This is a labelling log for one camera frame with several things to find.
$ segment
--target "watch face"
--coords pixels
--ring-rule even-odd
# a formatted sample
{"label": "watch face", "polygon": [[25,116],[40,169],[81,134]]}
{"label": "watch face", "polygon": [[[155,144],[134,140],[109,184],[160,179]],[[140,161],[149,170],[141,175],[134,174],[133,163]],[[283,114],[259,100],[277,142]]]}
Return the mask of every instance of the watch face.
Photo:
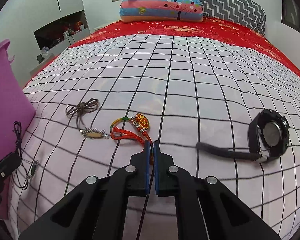
{"label": "watch face", "polygon": [[268,145],[276,146],[282,138],[280,126],[275,121],[267,123],[263,129],[263,137]]}

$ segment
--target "pendant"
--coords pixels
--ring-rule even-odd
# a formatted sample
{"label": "pendant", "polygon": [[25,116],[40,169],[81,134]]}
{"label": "pendant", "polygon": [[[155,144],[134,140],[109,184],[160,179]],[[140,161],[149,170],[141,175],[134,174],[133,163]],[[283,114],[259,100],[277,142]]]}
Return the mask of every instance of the pendant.
{"label": "pendant", "polygon": [[130,123],[140,132],[143,133],[150,128],[150,122],[143,114],[136,114],[130,118]]}
{"label": "pendant", "polygon": [[79,130],[79,132],[83,137],[90,138],[90,139],[97,139],[97,138],[108,139],[110,137],[110,135],[106,133],[106,130],[85,128],[84,130]]}

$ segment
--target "white grid bedsheet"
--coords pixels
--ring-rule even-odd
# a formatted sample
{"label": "white grid bedsheet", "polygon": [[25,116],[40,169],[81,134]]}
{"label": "white grid bedsheet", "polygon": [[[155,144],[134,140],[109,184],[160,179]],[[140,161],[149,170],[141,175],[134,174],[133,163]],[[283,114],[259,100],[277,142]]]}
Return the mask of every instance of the white grid bedsheet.
{"label": "white grid bedsheet", "polygon": [[[100,108],[83,117],[86,126],[108,130],[119,117],[143,113],[150,137],[175,165],[200,178],[216,176],[282,239],[300,225],[300,78],[266,55],[207,38],[122,36],[66,50],[24,92],[37,111],[23,155],[40,166],[27,190],[11,185],[16,237],[87,176],[111,175],[142,150],[130,140],[80,135],[66,105],[91,98]],[[194,148],[200,140],[248,150],[248,125],[263,109],[284,115],[291,126],[280,159],[256,164]],[[124,128],[134,131],[129,123]],[[177,239],[174,200],[153,191],[140,239]],[[129,199],[123,239],[135,239],[143,204],[144,198]]]}

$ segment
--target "purple plastic basket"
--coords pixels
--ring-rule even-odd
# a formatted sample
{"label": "purple plastic basket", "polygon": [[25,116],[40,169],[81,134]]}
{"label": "purple plastic basket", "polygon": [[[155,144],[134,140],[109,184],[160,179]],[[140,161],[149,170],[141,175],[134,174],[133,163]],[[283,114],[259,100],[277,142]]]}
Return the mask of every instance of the purple plastic basket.
{"label": "purple plastic basket", "polygon": [[0,160],[16,148],[13,122],[22,125],[22,136],[32,121],[35,109],[29,102],[11,70],[7,49],[9,40],[0,43]]}

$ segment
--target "metal screw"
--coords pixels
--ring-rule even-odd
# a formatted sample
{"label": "metal screw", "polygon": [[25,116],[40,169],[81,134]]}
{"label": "metal screw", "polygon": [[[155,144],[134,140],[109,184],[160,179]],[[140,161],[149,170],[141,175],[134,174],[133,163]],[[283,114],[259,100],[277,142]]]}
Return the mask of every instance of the metal screw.
{"label": "metal screw", "polygon": [[95,176],[87,177],[86,182],[87,182],[88,184],[94,184],[94,183],[97,182],[97,178],[96,178]]}
{"label": "metal screw", "polygon": [[175,173],[179,170],[179,168],[177,166],[170,166],[169,167],[169,171],[172,172],[172,173]]}
{"label": "metal screw", "polygon": [[217,183],[217,179],[215,177],[208,177],[207,178],[207,182],[209,184],[216,184]]}
{"label": "metal screw", "polygon": [[133,165],[129,165],[129,166],[126,167],[127,172],[134,172],[135,170],[136,170],[136,168]]}

